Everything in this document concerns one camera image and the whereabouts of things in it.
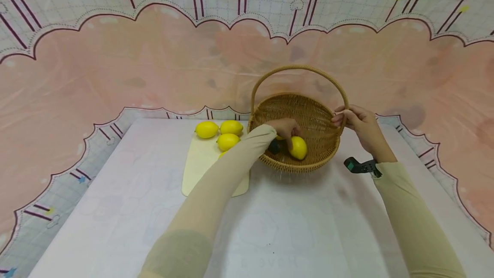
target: wicker basket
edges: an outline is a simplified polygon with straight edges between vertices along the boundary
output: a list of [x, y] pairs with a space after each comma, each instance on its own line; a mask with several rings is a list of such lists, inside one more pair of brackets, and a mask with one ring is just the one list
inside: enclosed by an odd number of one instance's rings
[[348, 108], [348, 99], [344, 90], [335, 79], [328, 76], [325, 72], [301, 64], [283, 66], [266, 73], [254, 86], [250, 106], [251, 115], [247, 131], [250, 132], [257, 126], [272, 119], [295, 119], [303, 129], [302, 137], [307, 144], [306, 157], [303, 160], [293, 158], [288, 152], [285, 142], [280, 142], [282, 144], [282, 150], [279, 154], [273, 155], [269, 151], [266, 151], [260, 157], [260, 160], [282, 172], [307, 173], [325, 165], [337, 152], [340, 135], [346, 124], [346, 118], [343, 119], [341, 127], [338, 128], [331, 122], [334, 114], [330, 109], [311, 98], [294, 93], [271, 96], [254, 108], [254, 98], [256, 97], [257, 88], [264, 80], [280, 71], [295, 69], [309, 70], [328, 79], [337, 87], [343, 97], [345, 108]]

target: white table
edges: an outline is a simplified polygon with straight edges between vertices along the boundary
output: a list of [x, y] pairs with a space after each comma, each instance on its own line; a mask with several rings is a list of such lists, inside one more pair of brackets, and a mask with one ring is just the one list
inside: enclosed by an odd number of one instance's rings
[[[200, 121], [140, 119], [32, 271], [30, 278], [134, 278], [185, 197], [182, 172]], [[468, 277], [491, 277], [494, 253], [391, 126], [383, 132], [438, 219]], [[407, 277], [380, 195], [352, 131], [328, 165], [298, 180], [257, 162], [249, 191], [231, 199], [206, 277]]]

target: sleeve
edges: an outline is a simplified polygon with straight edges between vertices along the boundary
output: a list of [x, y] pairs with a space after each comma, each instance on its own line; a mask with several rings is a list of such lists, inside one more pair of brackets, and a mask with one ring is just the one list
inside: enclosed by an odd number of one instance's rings
[[445, 233], [400, 162], [376, 165], [374, 178], [383, 198], [411, 278], [465, 278]]
[[228, 200], [275, 137], [273, 127], [261, 125], [206, 171], [153, 245], [139, 278], [204, 275]]

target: cutting board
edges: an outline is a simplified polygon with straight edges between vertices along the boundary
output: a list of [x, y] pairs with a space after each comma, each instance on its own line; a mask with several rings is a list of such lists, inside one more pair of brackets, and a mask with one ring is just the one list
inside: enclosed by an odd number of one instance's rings
[[[218, 126], [224, 121], [213, 121]], [[244, 126], [243, 139], [247, 135], [247, 121], [240, 121]], [[192, 189], [201, 179], [202, 175], [213, 165], [217, 160], [222, 151], [218, 148], [216, 143], [220, 133], [209, 139], [201, 139], [196, 133], [192, 133], [192, 141], [190, 143], [189, 152], [187, 154], [187, 161], [185, 162], [184, 177], [182, 181], [182, 194], [184, 196], [189, 196]], [[249, 185], [249, 175], [250, 171], [244, 176], [244, 179], [238, 185], [237, 190], [233, 193], [233, 196], [241, 196], [246, 193]]]

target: yellow lemon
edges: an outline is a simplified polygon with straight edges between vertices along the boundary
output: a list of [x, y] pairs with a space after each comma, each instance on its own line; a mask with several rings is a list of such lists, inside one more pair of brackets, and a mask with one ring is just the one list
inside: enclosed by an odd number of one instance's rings
[[221, 134], [232, 133], [240, 135], [243, 129], [244, 126], [238, 121], [224, 121], [221, 124], [219, 131], [221, 131]]
[[238, 142], [240, 142], [240, 138], [232, 133], [226, 133], [220, 135], [217, 141], [218, 147], [222, 151], [227, 151], [228, 149], [237, 145]]
[[196, 126], [196, 131], [199, 138], [209, 139], [218, 133], [218, 125], [212, 121], [203, 121]]
[[293, 149], [290, 151], [290, 154], [297, 158], [298, 160], [302, 160], [305, 158], [307, 154], [307, 144], [301, 137], [292, 137]]

